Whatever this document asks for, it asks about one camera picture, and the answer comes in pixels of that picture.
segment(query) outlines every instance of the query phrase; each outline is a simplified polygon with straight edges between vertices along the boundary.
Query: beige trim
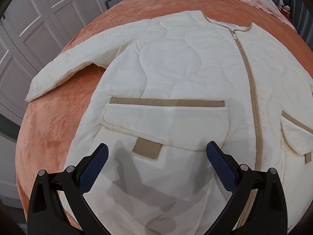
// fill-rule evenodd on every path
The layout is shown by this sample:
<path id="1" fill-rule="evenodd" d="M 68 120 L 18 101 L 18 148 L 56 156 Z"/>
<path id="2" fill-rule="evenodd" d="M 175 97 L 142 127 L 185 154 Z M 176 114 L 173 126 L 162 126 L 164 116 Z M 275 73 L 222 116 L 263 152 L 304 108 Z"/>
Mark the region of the beige trim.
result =
<path id="1" fill-rule="evenodd" d="M 250 22 L 250 24 L 247 26 L 247 29 L 246 29 L 246 30 L 234 29 L 233 32 L 235 32 L 235 31 L 248 32 L 248 31 L 251 30 L 251 28 L 252 28 L 252 22 Z"/>
<path id="2" fill-rule="evenodd" d="M 308 164 L 309 162 L 312 161 L 312 152 L 305 154 L 304 157 L 305 157 L 305 163 Z"/>
<path id="3" fill-rule="evenodd" d="M 159 157 L 162 144 L 146 140 L 143 138 L 137 138 L 136 144 L 132 151 L 138 155 L 156 160 Z"/>
<path id="4" fill-rule="evenodd" d="M 262 150 L 263 150 L 263 138 L 262 138 L 262 129 L 261 129 L 261 119 L 260 119 L 260 113 L 259 113 L 259 104 L 258 104 L 258 98 L 257 98 L 257 92 L 256 92 L 256 84 L 254 80 L 254 76 L 252 73 L 252 69 L 248 60 L 248 57 L 240 43 L 240 41 L 235 38 L 235 42 L 238 45 L 238 48 L 240 50 L 241 56 L 244 60 L 247 74 L 248 74 L 248 79 L 249 79 L 249 84 L 250 84 L 250 94 L 251 94 L 251 103 L 252 103 L 252 112 L 253 112 L 253 120 L 254 120 L 254 125 L 255 125 L 255 141 L 256 141 L 256 156 L 255 156 L 255 170 L 260 170 L 261 169 L 261 160 L 262 160 Z M 256 196 L 256 190 L 251 191 L 248 201 L 242 211 L 242 214 L 239 218 L 237 228 L 243 226 L 248 218 L 248 214 L 252 208 L 253 201 Z"/>
<path id="5" fill-rule="evenodd" d="M 177 100 L 112 97 L 110 104 L 129 104 L 161 107 L 225 107 L 223 100 Z"/>
<path id="6" fill-rule="evenodd" d="M 313 130 L 309 127 L 307 127 L 306 125 L 300 123 L 298 120 L 294 119 L 293 117 L 291 117 L 290 115 L 288 115 L 285 111 L 283 111 L 281 113 L 281 116 L 286 118 L 288 121 L 292 122 L 293 124 L 295 124 L 296 126 L 301 127 L 303 130 L 306 130 L 309 133 L 313 134 Z"/>
<path id="7" fill-rule="evenodd" d="M 224 26 L 224 25 L 221 25 L 221 24 L 218 24 L 218 23 L 213 23 L 213 22 L 211 22 L 211 21 L 208 19 L 208 17 L 204 14 L 204 12 L 203 12 L 203 11 L 201 11 L 201 12 L 202 12 L 204 18 L 205 18 L 208 22 L 210 22 L 210 23 L 212 23 L 212 24 L 215 24 L 215 25 L 222 26 L 222 27 L 224 27 L 224 28 L 227 28 L 227 29 L 228 29 L 229 31 L 231 31 L 231 32 L 235 32 L 235 31 L 248 32 L 248 31 L 250 31 L 251 28 L 252 28 L 252 24 L 253 24 L 253 23 L 250 22 L 248 26 L 243 26 L 243 27 L 248 27 L 248 29 L 246 29 L 246 30 L 239 30 L 239 29 L 234 29 L 234 30 L 232 30 L 232 29 L 230 29 L 230 28 L 227 27 L 227 26 Z"/>

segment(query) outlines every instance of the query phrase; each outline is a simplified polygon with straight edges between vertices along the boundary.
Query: pocket flap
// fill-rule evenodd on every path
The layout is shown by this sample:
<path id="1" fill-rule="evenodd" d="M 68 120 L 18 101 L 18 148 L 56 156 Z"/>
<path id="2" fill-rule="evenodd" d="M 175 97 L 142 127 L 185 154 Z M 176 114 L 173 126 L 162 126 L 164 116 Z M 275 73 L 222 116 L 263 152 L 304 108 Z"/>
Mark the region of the pocket flap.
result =
<path id="1" fill-rule="evenodd" d="M 300 123 L 283 111 L 281 127 L 287 143 L 299 155 L 313 151 L 313 129 Z"/>
<path id="2" fill-rule="evenodd" d="M 112 97 L 101 123 L 163 145 L 203 151 L 208 142 L 222 144 L 229 130 L 224 101 Z"/>

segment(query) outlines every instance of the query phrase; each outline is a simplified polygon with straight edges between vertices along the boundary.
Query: metal screw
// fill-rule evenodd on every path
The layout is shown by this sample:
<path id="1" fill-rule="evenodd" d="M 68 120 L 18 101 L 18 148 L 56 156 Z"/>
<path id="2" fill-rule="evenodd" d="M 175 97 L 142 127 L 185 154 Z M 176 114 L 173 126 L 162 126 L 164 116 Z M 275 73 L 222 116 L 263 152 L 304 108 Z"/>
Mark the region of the metal screw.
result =
<path id="1" fill-rule="evenodd" d="M 241 164 L 240 165 L 240 169 L 244 170 L 244 171 L 247 171 L 249 169 L 248 165 L 246 164 Z"/>
<path id="2" fill-rule="evenodd" d="M 42 176 L 43 174 L 45 174 L 46 172 L 44 171 L 44 169 L 42 169 L 42 170 L 40 170 L 39 172 L 38 172 L 38 175 L 39 176 Z"/>
<path id="3" fill-rule="evenodd" d="M 276 174 L 276 173 L 277 173 L 277 170 L 276 170 L 275 168 L 270 168 L 270 173 Z"/>
<path id="4" fill-rule="evenodd" d="M 74 166 L 69 166 L 69 167 L 66 168 L 66 171 L 67 172 L 72 172 L 74 169 L 75 169 Z"/>

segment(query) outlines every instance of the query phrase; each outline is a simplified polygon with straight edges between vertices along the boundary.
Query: white quilted jacket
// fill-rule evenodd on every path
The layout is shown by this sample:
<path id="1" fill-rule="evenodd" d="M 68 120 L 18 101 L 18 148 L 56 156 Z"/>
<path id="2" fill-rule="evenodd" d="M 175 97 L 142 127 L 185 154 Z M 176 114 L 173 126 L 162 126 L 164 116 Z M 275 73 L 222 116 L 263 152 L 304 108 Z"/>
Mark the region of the white quilted jacket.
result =
<path id="1" fill-rule="evenodd" d="M 201 11 L 129 23 L 59 55 L 27 101 L 92 62 L 110 66 L 65 167 L 108 145 L 84 197 L 113 235 L 203 235 L 230 197 L 206 158 L 212 140 L 239 164 L 275 167 L 297 224 L 313 197 L 313 80 L 272 35 Z"/>

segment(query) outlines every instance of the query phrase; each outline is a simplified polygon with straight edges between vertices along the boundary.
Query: orange velvet blanket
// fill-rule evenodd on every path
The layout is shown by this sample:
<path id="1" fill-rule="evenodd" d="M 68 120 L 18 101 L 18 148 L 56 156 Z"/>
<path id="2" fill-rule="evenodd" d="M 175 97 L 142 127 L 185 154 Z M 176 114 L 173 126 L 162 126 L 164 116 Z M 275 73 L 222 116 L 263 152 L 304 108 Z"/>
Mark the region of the orange velvet blanket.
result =
<path id="1" fill-rule="evenodd" d="M 192 10 L 201 10 L 209 18 L 239 26 L 256 23 L 283 43 L 313 76 L 313 53 L 297 32 L 274 16 L 239 0 L 124 0 L 82 29 L 63 51 L 118 25 Z M 38 171 L 63 171 L 79 122 L 104 71 L 92 64 L 29 103 L 16 148 L 17 186 L 26 217 Z"/>

